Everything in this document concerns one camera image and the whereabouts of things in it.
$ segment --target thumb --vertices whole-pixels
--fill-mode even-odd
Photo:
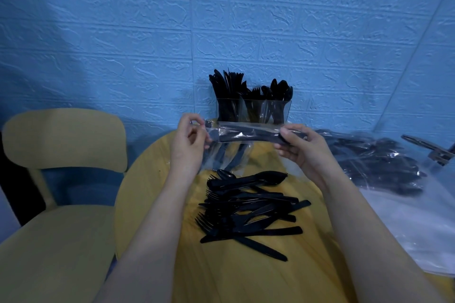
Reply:
[[[287,128],[281,127],[280,129],[281,136],[287,140],[291,145],[298,147],[302,150],[306,149],[308,141],[303,140],[294,132],[288,130]]]
[[[196,145],[197,147],[204,147],[206,137],[207,130],[204,127],[198,126],[196,131],[196,140],[193,145]]]

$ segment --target chair backrest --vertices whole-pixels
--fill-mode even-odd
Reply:
[[[123,123],[103,111],[57,108],[15,115],[3,127],[3,148],[11,162],[26,168],[127,169]]]

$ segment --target round wooden table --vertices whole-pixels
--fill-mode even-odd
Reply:
[[[153,143],[125,175],[115,203],[117,258],[160,193],[169,172],[169,145],[173,132]],[[285,171],[270,143],[254,144],[245,175],[263,170]],[[211,172],[200,173],[187,198],[175,264],[174,303],[241,302],[356,302],[344,256],[334,239],[320,190],[312,182],[289,175],[274,191],[308,199],[312,205],[294,212],[296,223],[276,221],[274,227],[299,225],[301,235],[253,239],[288,257],[269,258],[234,240],[201,244],[203,232],[194,222],[202,210],[206,182]],[[451,278],[428,275],[451,301]]]

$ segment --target chair seat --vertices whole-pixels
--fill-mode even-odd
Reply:
[[[0,302],[89,303],[114,256],[109,206],[43,212],[0,244]]]

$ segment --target metal clip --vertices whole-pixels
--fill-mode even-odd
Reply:
[[[452,145],[452,147],[449,150],[446,150],[439,145],[436,145],[432,142],[429,142],[418,137],[403,134],[401,138],[417,146],[432,150],[429,153],[428,157],[436,161],[441,166],[445,166],[453,157],[455,157],[455,144]]]

